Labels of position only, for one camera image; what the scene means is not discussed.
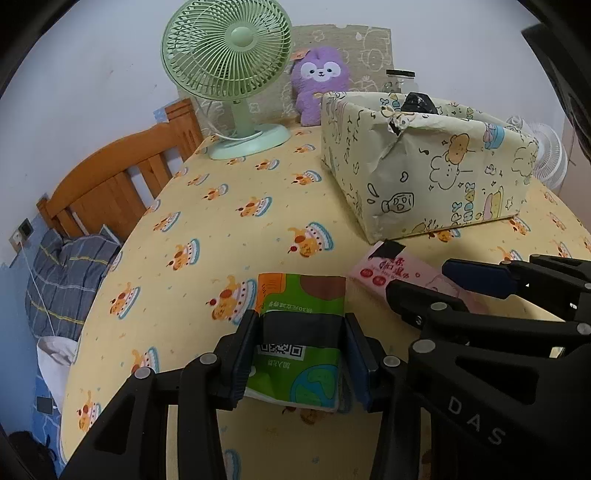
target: wooden headboard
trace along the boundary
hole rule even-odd
[[[177,147],[183,161],[203,141],[189,99],[165,108],[168,123],[123,137],[79,163],[37,208],[49,228],[71,238],[82,236],[75,213],[89,233],[107,225],[126,240],[146,208],[127,169],[138,166],[154,198],[171,179],[163,152]]]

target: jar lid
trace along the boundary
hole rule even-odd
[[[394,70],[394,69],[386,69],[386,75],[389,77],[408,77],[408,78],[415,78],[415,73],[411,72],[410,70]]]

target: wall outlet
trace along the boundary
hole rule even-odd
[[[12,248],[16,253],[19,253],[21,251],[22,235],[19,230],[15,230],[8,239],[8,241],[10,242]]]
[[[23,223],[12,233],[8,239],[12,248],[16,253],[21,251],[21,244],[24,244],[33,233],[33,226],[28,218],[25,218]]]

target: blue wall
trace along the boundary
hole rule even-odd
[[[34,232],[11,267],[0,264],[0,423],[10,434],[31,430],[31,406],[37,376],[37,347],[25,313],[29,263],[47,226],[40,216],[31,222]]]

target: pink box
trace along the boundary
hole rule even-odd
[[[486,313],[484,306],[471,293],[456,285],[439,270],[411,255],[398,242],[377,242],[367,257],[349,272],[349,277],[378,294],[384,301],[388,283],[402,280],[459,298],[472,313]]]

